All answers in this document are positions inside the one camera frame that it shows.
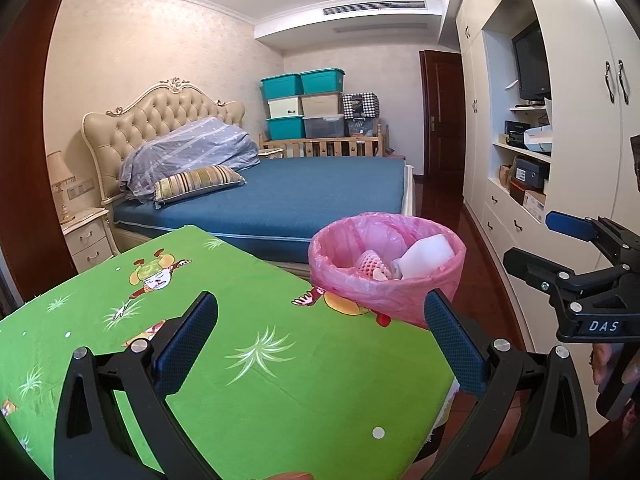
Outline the person's right hand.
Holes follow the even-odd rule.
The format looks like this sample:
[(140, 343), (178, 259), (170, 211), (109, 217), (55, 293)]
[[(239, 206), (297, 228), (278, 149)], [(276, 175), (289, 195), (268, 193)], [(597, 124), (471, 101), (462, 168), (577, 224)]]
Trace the person's right hand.
[[(600, 386), (606, 381), (608, 373), (612, 370), (613, 348), (610, 344), (593, 344), (591, 352), (592, 380)], [(639, 379), (639, 355), (636, 354), (623, 372), (622, 383), (630, 384)]]

